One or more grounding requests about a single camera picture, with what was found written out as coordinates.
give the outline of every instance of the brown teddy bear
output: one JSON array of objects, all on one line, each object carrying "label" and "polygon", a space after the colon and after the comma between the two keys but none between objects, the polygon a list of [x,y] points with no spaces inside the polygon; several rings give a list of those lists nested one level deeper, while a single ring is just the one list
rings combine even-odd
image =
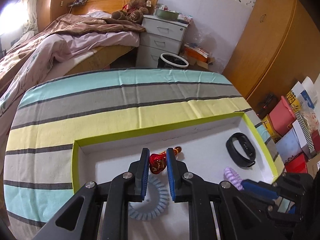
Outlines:
[{"label": "brown teddy bear", "polygon": [[123,10],[113,12],[111,18],[142,24],[143,15],[148,13],[147,0],[130,0]]}]

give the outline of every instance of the purple hair tie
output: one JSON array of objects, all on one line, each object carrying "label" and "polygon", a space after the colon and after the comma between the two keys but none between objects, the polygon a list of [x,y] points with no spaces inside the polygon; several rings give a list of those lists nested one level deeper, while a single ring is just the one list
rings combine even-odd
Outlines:
[{"label": "purple hair tie", "polygon": [[224,172],[225,179],[227,179],[238,190],[243,190],[243,187],[241,185],[242,179],[240,178],[239,174],[235,172],[233,168],[226,167],[223,172]]}]

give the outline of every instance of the drawer handle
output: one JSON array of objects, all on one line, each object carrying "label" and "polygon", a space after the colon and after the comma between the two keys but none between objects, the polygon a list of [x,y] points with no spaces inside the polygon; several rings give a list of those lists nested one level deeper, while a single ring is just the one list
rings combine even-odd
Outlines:
[{"label": "drawer handle", "polygon": [[151,54],[151,57],[152,57],[152,59],[153,59],[154,61],[158,61],[158,59],[160,58],[160,57],[155,56],[155,55],[152,55],[152,54]]},{"label": "drawer handle", "polygon": [[156,41],[156,40],[154,40],[154,42],[155,42],[155,44],[156,44],[157,46],[159,46],[159,45],[157,44],[157,42],[158,42],[158,43],[163,43],[163,46],[162,46],[162,47],[165,47],[165,42],[164,42],[164,41]]},{"label": "drawer handle", "polygon": [[267,16],[266,14],[262,14],[262,15],[261,15],[261,17],[260,17],[260,22],[261,22],[261,23],[263,23],[264,18],[265,18],[266,16]]},{"label": "drawer handle", "polygon": [[163,29],[163,30],[167,30],[169,32],[169,28],[164,28],[164,27],[160,27],[160,26],[157,26],[158,29]]}]

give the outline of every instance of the striped tablecloth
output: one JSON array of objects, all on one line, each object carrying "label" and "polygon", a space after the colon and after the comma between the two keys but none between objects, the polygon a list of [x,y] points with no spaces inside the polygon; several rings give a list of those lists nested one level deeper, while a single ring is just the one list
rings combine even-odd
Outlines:
[{"label": "striped tablecloth", "polygon": [[222,75],[169,69],[98,71],[27,91],[4,163],[4,194],[17,239],[31,239],[73,195],[75,140],[243,111],[280,174],[275,144],[245,99]]}]

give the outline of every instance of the green bowl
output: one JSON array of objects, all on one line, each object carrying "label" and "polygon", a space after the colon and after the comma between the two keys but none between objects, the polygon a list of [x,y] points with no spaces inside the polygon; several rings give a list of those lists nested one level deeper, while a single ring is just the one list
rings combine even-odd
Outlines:
[{"label": "green bowl", "polygon": [[164,20],[176,21],[178,19],[179,14],[171,11],[157,9],[156,16]]}]

